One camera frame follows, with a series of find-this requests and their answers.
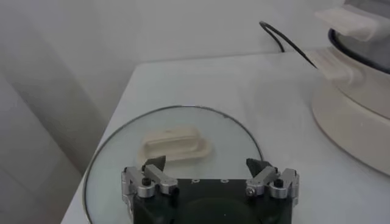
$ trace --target bolt head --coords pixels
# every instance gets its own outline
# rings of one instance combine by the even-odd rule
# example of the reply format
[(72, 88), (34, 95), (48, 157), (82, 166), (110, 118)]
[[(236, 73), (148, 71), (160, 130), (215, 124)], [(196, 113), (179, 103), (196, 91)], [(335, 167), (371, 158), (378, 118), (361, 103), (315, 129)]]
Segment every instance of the bolt head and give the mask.
[(142, 185), (143, 186), (150, 186), (152, 184), (152, 180), (148, 177), (142, 178)]
[(255, 194), (256, 194), (256, 191), (255, 191), (255, 189), (253, 189), (253, 188), (251, 188), (251, 187), (247, 187), (247, 189), (245, 190), (245, 192), (246, 192), (246, 195), (248, 195), (248, 196), (254, 196)]

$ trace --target black cable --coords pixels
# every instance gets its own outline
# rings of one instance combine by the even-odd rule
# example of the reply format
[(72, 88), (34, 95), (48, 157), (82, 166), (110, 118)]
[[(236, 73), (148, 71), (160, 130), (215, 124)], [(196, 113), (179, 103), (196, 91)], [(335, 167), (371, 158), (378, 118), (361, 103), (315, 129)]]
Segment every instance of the black cable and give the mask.
[(288, 37), (286, 37), (284, 34), (282, 34), (279, 30), (275, 29), (273, 26), (269, 25), (268, 23), (266, 23), (264, 21), (260, 21), (260, 26), (261, 26), (261, 28), (263, 28), (276, 41), (276, 43), (279, 45), (279, 48), (280, 48), (281, 52), (284, 52), (285, 49), (283, 48), (283, 46), (280, 43), (279, 39), (277, 37), (275, 37), (275, 35), (272, 34), (271, 31), (273, 31), (278, 36), (280, 36), (283, 40), (285, 40), (292, 48), (294, 48), (294, 50), (296, 50), (304, 59), (306, 59), (307, 62), (309, 62), (311, 65), (313, 65), (313, 67), (317, 68), (313, 64), (313, 62), (311, 62), (311, 60), (306, 56), (306, 54), (303, 53), (303, 51), (301, 51), (299, 49), (299, 47), (297, 47)]

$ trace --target screw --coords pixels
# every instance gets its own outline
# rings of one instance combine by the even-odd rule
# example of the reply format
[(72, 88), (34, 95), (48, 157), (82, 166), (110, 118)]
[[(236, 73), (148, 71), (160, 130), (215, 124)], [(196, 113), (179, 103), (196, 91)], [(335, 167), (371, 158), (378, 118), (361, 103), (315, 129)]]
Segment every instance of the screw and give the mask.
[(149, 177), (142, 178), (142, 185), (143, 186), (150, 186), (152, 184), (152, 180)]
[(245, 190), (245, 192), (246, 192), (246, 195), (248, 195), (248, 196), (254, 196), (255, 194), (256, 194), (256, 191), (255, 191), (255, 189), (253, 189), (253, 188), (251, 188), (251, 187), (247, 187), (246, 188), (246, 190)]
[(282, 179), (276, 179), (274, 181), (274, 186), (277, 188), (282, 188), (283, 187), (283, 180)]

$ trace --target white appliance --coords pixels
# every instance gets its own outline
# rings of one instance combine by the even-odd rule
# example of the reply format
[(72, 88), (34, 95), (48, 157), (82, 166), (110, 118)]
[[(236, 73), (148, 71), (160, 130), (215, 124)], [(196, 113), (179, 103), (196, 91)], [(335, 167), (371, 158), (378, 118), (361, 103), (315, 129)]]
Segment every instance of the white appliance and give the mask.
[(390, 1), (346, 1), (317, 12), (332, 47), (308, 56), (327, 82), (312, 107), (320, 128), (358, 160), (390, 175)]

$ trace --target white surface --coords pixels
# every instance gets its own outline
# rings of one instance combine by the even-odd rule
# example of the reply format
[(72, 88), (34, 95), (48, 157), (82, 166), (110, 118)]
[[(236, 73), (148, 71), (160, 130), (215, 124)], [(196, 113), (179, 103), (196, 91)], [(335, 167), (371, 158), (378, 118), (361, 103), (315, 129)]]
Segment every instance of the white surface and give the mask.
[(390, 120), (369, 111), (328, 82), (313, 97), (313, 113), (334, 142), (362, 162), (390, 175)]
[(0, 74), (0, 223), (58, 223), (80, 173)]
[(261, 19), (303, 49), (327, 46), (314, 12), (342, 2), (3, 0), (0, 69), (83, 170), (136, 64), (278, 52)]
[(259, 159), (255, 143), (247, 132), (222, 114), (199, 108), (171, 108), (148, 114), (127, 125), (104, 146), (96, 158), (87, 183), (87, 205), (94, 224), (129, 223), (123, 206), (121, 173), (136, 166), (142, 138), (150, 131), (181, 125), (196, 127), (213, 146), (205, 158), (167, 162), (164, 173), (176, 178), (250, 178), (247, 158)]
[[(320, 73), (296, 53), (141, 65), (102, 142), (131, 118), (158, 107), (213, 107), (252, 130), (273, 165), (298, 170), (294, 223), (387, 223), (390, 178), (338, 149), (314, 123), (310, 102), (321, 81)], [(81, 188), (63, 224), (87, 223)]]

